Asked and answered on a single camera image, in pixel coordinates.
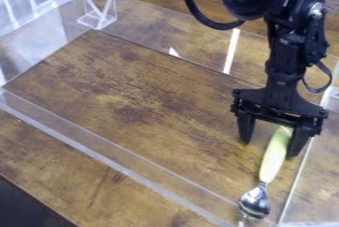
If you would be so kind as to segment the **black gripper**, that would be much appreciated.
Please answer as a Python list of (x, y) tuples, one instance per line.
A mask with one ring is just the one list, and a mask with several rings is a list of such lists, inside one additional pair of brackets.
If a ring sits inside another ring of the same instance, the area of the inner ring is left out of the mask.
[(310, 139), (322, 132), (323, 120), (329, 117), (327, 111), (318, 105), (307, 102), (293, 90), (285, 94), (275, 90), (266, 93), (266, 89), (235, 89), (233, 112), (238, 116), (239, 135), (247, 144), (251, 141), (255, 120), (297, 127), (287, 147), (287, 156), (297, 157)]

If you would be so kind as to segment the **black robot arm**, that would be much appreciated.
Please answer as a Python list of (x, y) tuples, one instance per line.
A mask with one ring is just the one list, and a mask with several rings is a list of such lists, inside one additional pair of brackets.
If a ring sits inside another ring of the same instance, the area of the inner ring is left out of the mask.
[(213, 21), (194, 0), (185, 1), (198, 21), (217, 30), (225, 31), (250, 20), (265, 19), (270, 47), (265, 64), (266, 87), (237, 89), (233, 112), (246, 142), (253, 138), (257, 120), (290, 127), (287, 154), (298, 156), (310, 138), (321, 134), (323, 120), (329, 117), (329, 112), (307, 102), (297, 91), (297, 86), (306, 82), (309, 67), (315, 65), (325, 73), (331, 72), (322, 62), (330, 47), (325, 36), (325, 0), (222, 0), (237, 17), (231, 23)]

